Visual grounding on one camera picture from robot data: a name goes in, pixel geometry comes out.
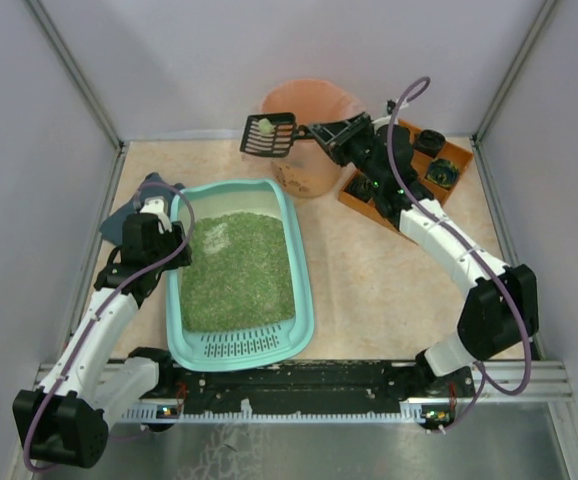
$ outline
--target white wall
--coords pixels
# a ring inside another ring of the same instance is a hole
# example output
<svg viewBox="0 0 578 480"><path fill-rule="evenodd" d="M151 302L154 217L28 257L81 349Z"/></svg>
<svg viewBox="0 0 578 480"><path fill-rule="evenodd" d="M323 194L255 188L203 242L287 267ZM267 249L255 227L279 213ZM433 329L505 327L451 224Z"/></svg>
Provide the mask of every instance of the white wall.
<svg viewBox="0 0 578 480"><path fill-rule="evenodd" d="M538 276L541 338L578 402L578 1L563 1L484 140L520 259Z"/></svg>
<svg viewBox="0 0 578 480"><path fill-rule="evenodd" d="M12 401L66 333L113 158L24 2L0 0L0 478Z"/></svg>
<svg viewBox="0 0 578 480"><path fill-rule="evenodd" d="M543 0L44 0L125 139L238 129L276 84L333 80L372 114L473 133Z"/></svg>

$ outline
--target cable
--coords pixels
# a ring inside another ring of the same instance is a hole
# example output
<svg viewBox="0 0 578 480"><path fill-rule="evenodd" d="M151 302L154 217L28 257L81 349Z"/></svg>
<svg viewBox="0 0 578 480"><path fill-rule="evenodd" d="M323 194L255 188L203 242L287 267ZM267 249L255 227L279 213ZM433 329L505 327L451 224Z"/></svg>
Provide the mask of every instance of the cable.
<svg viewBox="0 0 578 480"><path fill-rule="evenodd" d="M454 227L452 227L448 223L446 223L443 220L436 217L432 212L430 212L428 209L426 209L424 207L424 205L422 205L420 203L420 201L418 201L418 199L411 193L411 191L405 185L405 182L403 181L402 176L400 175L400 172L398 172L398 168L396 167L396 160L395 160L394 153L393 153L393 130L394 130L394 125L396 123L396 118L398 117L398 112L399 112L400 108L402 107L402 104L404 103L405 99L407 101L411 101L411 100L417 98L418 96L420 96L422 94L422 92L424 92L427 89L427 87L429 86L430 83L431 83L431 78L429 78L427 76L421 77L418 80L416 80L415 82L413 82L411 85L409 85L405 89L403 94L400 95L400 97L398 97L398 101L396 102L396 106L394 107L393 112L391 113L391 118L389 119L389 127L387 130L387 156L389 158L389 166L391 167L391 171L393 172L393 175L396 178L398 185L400 186L402 191L405 193L407 198L411 201L411 203L413 205L415 205L416 208L418 208L418 210L420 210L431 221L439 224L442 228L447 230L456 240L458 240L458 242L464 247L464 249L467 252L469 252L470 255L474 258L476 263L478 263L480 268L482 268L482 270L493 281L496 288L500 291L502 298L507 303L509 310L511 310L511 314L513 315L514 320L516 321L516 325L518 326L518 330L520 332L520 338L522 341L522 349L523 349L523 353L524 353L525 368L524 368L524 373L522 375L522 380L520 381L520 384L516 388L514 388L513 390L507 390L507 389L503 388L502 386L500 386L497 382L495 382L489 376L489 374L487 373L487 371L485 369L485 366L481 362L475 362L474 363L476 368L478 368L478 370L480 370L480 373L482 375L482 380L480 382L480 388L478 389L478 391L474 395L471 403L469 403L469 405L464 410L462 415L460 415L460 418L462 418L475 405L476 401L478 400L478 398L482 394L482 390L484 389L484 385L486 382L489 382L492 387L494 387L496 390L498 390L499 392L501 392L505 395L519 395L527 388L527 385L529 384L529 380L531 378L531 346L529 343L529 334L527 333L527 329L525 327L524 321L522 320L522 315L520 313L520 310L518 309L518 306L516 305L513 297L509 293L509 290L507 290L507 287L505 286L505 284L498 278L498 276L494 273L494 271L487 264L487 262L485 262L485 260L478 254L478 252L473 248L472 245L469 244L467 239L465 237L463 237L458 230L456 230ZM459 423L460 418L457 418L456 420L454 420L454 422L449 427L445 428L444 430L449 430L451 427L455 426L457 423Z"/></svg>
<svg viewBox="0 0 578 480"><path fill-rule="evenodd" d="M34 434L36 433L36 429L38 428L38 424L40 423L40 419L42 418L42 414L47 409L47 405L49 405L49 402L51 401L51 399L55 395L58 388L60 388L60 385L62 385L62 383L68 378L69 370L71 369L71 366L73 365L78 354L80 353L80 350L82 349L82 346L84 345L85 340L87 339L87 336L89 335L89 333L93 329L94 325L96 324L96 321L101 317L101 315L106 310L106 308L109 306L109 304L113 301L113 299L116 298L127 285L129 285L135 279L145 275L146 273L149 273L152 270L155 270L158 267L161 267L162 265L166 264L167 262L169 262L170 260L175 258L177 255L180 254L180 252L182 252L184 250L184 248L189 243L189 239L191 238L191 235L193 233L196 219L195 219L195 216L193 213L193 208L191 207L191 203L189 203L189 200L187 200L187 197L185 197L182 194L182 192L180 192L178 189L176 189L176 188L174 188L171 185L168 185L166 183L147 182L147 183L143 183L142 185L140 185L138 187L138 189L136 190L136 193L134 194L134 198L133 198L134 206L136 205L136 199L138 199L138 205L139 205L140 192L142 191L142 189L148 188L148 187L166 188L166 189L172 191L174 194L178 195L178 197L180 197L180 199L185 203L185 205L187 206L187 209L189 210L189 230L187 231L187 235L183 239L180 246L178 248L176 248L170 255L167 255L162 260L158 260L157 262L152 263L151 265L143 268L142 270L137 271L133 275L129 276L120 285L118 285L116 287L116 289L113 292L111 292L111 294L100 304L100 306L94 312L93 316L89 319L89 322L87 323L87 326L83 330L82 335L80 336L80 338L76 342L76 345L73 348L71 355L69 355L69 358L67 358L67 361L65 362L64 367L60 371L60 376L56 379L56 382L49 389L49 393L47 393L47 395L45 395L45 398L42 399L42 402L40 403L40 406L38 407L36 414L34 415L33 419L31 420L31 424L29 425L29 430L27 430L27 436L25 437L25 441L23 444L23 460L25 463L25 467L27 467L27 469L29 469L33 473L48 472L50 470L53 470L57 466L59 466L58 464L52 464L52 465L46 465L44 467L37 467L33 463L31 463L31 442L33 440Z"/></svg>

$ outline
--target beige tabletop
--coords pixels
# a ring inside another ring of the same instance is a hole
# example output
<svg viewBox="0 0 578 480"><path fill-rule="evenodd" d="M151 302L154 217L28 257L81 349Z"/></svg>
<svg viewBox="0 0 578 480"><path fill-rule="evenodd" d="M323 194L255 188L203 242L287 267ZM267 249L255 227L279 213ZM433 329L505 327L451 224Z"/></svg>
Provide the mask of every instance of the beige tabletop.
<svg viewBox="0 0 578 480"><path fill-rule="evenodd" d="M469 148L466 139L449 139ZM125 203L146 175L158 172L186 186L269 177L266 160L243 160L235 140L134 142L112 211ZM305 359L410 359L456 328L463 299L421 248L339 203L334 190L296 199L313 293L316 331ZM476 242L500 255L474 162L445 210ZM112 246L103 242L96 272ZM160 282L118 341L113 356L138 346L167 348L165 282ZM514 347L503 358L520 358Z"/></svg>

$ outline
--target green clump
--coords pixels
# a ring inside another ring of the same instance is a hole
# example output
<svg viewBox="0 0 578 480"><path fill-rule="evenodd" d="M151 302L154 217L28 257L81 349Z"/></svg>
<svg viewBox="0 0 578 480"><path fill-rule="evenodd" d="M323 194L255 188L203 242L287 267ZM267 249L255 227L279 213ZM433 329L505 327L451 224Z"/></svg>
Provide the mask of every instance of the green clump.
<svg viewBox="0 0 578 480"><path fill-rule="evenodd" d="M180 288L185 329L239 330L295 315L280 220L255 213L205 218L196 223L191 249Z"/></svg>

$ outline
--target black slotted scoop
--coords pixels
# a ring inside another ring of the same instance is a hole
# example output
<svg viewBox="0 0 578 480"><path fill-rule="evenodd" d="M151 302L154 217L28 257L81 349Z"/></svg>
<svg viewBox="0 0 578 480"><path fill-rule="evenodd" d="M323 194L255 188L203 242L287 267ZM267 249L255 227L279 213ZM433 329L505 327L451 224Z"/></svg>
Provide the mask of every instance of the black slotted scoop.
<svg viewBox="0 0 578 480"><path fill-rule="evenodd" d="M249 115L242 134L240 151L267 158L286 157L295 140L313 138L298 127L293 113Z"/></svg>

